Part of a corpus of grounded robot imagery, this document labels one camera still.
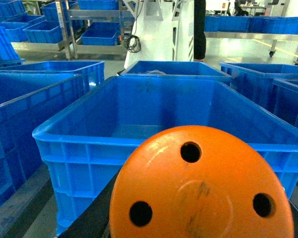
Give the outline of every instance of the orange disc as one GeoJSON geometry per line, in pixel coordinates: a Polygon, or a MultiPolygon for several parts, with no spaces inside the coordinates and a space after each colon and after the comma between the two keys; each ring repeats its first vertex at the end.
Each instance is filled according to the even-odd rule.
{"type": "Polygon", "coordinates": [[[240,139],[182,126],[148,139],[111,197],[113,238],[293,238],[291,209],[268,163],[240,139]]]}

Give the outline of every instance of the metal rack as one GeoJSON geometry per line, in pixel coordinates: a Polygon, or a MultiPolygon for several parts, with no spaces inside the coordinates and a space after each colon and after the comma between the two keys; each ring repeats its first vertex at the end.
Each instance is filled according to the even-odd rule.
{"type": "Polygon", "coordinates": [[[107,55],[124,55],[127,53],[127,50],[123,47],[124,39],[124,19],[132,18],[132,14],[123,10],[122,0],[119,0],[119,10],[80,10],[80,9],[69,9],[68,2],[65,0],[68,15],[71,20],[92,20],[94,22],[104,21],[103,18],[107,18],[106,22],[115,22],[120,23],[121,26],[121,36],[122,44],[118,46],[90,46],[82,45],[80,39],[73,41],[73,52],[75,59],[78,58],[78,54],[107,54],[107,55]]]}
{"type": "MultiPolygon", "coordinates": [[[[236,33],[236,32],[206,32],[207,38],[230,38],[230,39],[255,39],[255,40],[272,40],[273,44],[269,52],[269,56],[272,57],[276,50],[276,44],[278,40],[283,41],[298,41],[298,35],[288,34],[264,34],[264,33],[236,33]]],[[[295,65],[298,65],[298,58],[294,61],[295,65]]]]}
{"type": "MultiPolygon", "coordinates": [[[[16,50],[37,51],[37,52],[59,52],[65,50],[68,60],[77,59],[78,54],[107,54],[107,55],[125,55],[127,50],[123,47],[123,39],[125,34],[124,22],[127,18],[133,18],[133,15],[122,6],[122,0],[119,0],[119,10],[80,10],[77,8],[70,9],[69,0],[65,0],[66,8],[63,8],[62,0],[55,0],[57,5],[59,22],[62,30],[63,41],[58,44],[40,44],[29,42],[12,43],[16,50]],[[82,45],[80,35],[74,35],[72,21],[70,24],[71,36],[68,37],[68,31],[65,26],[64,11],[68,12],[71,20],[92,20],[95,22],[116,22],[121,25],[122,44],[118,46],[90,46],[82,45]]],[[[282,15],[286,14],[289,1],[285,3],[282,15]]],[[[230,39],[257,39],[272,40],[272,47],[269,50],[269,56],[272,57],[276,50],[278,40],[298,41],[298,35],[287,34],[262,34],[262,33],[235,33],[235,32],[206,32],[207,38],[230,38],[230,39]]]]}

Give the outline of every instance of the person's leg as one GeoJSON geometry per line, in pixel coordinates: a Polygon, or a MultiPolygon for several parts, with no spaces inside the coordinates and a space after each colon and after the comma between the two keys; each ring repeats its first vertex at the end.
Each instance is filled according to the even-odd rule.
{"type": "Polygon", "coordinates": [[[194,59],[203,60],[206,51],[204,34],[206,0],[194,1],[194,59]]]}

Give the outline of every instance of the black hole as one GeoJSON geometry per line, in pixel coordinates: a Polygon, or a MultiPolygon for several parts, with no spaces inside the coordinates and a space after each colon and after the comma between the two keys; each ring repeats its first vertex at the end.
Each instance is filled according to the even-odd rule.
{"type": "Polygon", "coordinates": [[[268,217],[272,213],[272,199],[265,194],[259,193],[254,197],[253,207],[261,217],[268,217]]]}
{"type": "Polygon", "coordinates": [[[136,202],[129,211],[129,218],[137,227],[144,227],[152,218],[152,209],[146,202],[136,202]]]}
{"type": "Polygon", "coordinates": [[[201,156],[199,146],[194,142],[187,142],[181,147],[181,156],[188,163],[195,163],[201,156]]]}

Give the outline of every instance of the gray floor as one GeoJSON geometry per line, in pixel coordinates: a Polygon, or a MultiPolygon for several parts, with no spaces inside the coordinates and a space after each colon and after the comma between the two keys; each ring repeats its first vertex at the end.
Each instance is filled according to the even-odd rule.
{"type": "MultiPolygon", "coordinates": [[[[298,42],[278,42],[274,57],[269,57],[270,41],[207,39],[206,63],[220,68],[220,62],[262,62],[293,64],[297,59],[298,42]]],[[[66,60],[64,52],[18,52],[26,63],[46,60],[66,60]]],[[[79,60],[104,60],[105,77],[116,76],[123,69],[124,56],[79,55],[79,60]]],[[[52,238],[56,228],[56,202],[52,197],[24,238],[52,238]]]]}

